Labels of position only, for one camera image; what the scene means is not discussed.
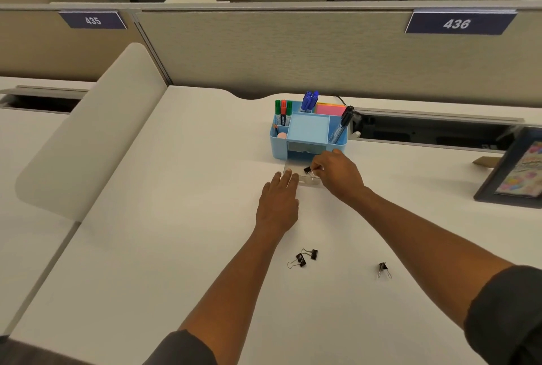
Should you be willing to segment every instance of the white desk surface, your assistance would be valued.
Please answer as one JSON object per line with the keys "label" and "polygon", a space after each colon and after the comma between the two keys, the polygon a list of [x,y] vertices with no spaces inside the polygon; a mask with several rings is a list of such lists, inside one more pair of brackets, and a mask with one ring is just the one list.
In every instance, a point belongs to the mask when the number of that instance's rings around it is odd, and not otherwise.
{"label": "white desk surface", "polygon": [[[261,187],[283,169],[268,137],[278,97],[288,95],[168,88],[12,337],[99,365],[144,361],[252,231]],[[542,123],[540,109],[345,100]],[[488,175],[471,164],[480,152],[350,141],[346,154],[377,193],[542,266],[539,210],[472,199]],[[484,363],[362,218],[325,189],[300,187],[298,198],[299,222],[273,257],[240,364]],[[302,248],[318,249],[318,260],[289,270]],[[376,278],[382,261],[393,279]]]}
{"label": "white desk surface", "polygon": [[[0,93],[17,85],[89,89],[92,84],[0,77]],[[15,179],[65,118],[0,109],[0,336],[10,333],[18,311],[73,225],[15,195]]]}

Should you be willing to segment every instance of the desk organizer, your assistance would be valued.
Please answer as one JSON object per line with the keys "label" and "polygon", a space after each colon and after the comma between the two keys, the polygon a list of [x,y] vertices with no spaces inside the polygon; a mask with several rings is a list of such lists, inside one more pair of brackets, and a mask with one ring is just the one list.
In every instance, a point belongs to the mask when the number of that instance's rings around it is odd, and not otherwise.
{"label": "desk organizer", "polygon": [[298,157],[300,153],[304,153],[310,156],[312,160],[312,156],[321,154],[323,151],[332,151],[334,149],[344,151],[348,140],[347,130],[342,133],[336,144],[327,143],[329,137],[339,126],[341,117],[298,112],[300,106],[301,101],[292,101],[290,125],[279,125],[279,133],[285,132],[286,139],[275,137],[274,128],[271,126],[269,139],[271,140],[273,156],[276,159],[287,160],[290,157]]}

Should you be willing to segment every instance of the red marker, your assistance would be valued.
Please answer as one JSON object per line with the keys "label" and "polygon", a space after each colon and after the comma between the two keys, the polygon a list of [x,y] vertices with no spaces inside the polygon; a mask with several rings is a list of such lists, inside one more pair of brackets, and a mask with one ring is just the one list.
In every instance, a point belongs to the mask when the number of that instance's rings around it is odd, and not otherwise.
{"label": "red marker", "polygon": [[286,100],[280,101],[280,124],[286,125]]}

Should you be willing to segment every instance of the picture frame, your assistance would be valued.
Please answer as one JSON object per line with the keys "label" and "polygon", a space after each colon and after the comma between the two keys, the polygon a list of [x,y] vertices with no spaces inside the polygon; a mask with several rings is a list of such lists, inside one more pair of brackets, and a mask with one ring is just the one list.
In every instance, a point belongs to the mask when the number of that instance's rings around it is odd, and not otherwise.
{"label": "picture frame", "polygon": [[542,208],[542,128],[525,127],[520,131],[474,199]]}

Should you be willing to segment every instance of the dark sleeve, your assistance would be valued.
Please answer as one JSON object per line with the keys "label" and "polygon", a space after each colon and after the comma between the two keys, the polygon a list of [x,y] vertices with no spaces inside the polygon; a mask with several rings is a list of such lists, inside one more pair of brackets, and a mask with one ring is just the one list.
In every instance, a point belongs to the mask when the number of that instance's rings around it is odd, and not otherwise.
{"label": "dark sleeve", "polygon": [[217,365],[213,351],[186,330],[167,335],[143,365]]}
{"label": "dark sleeve", "polygon": [[542,271],[513,266],[492,277],[472,301],[464,329],[489,365],[542,364]]}

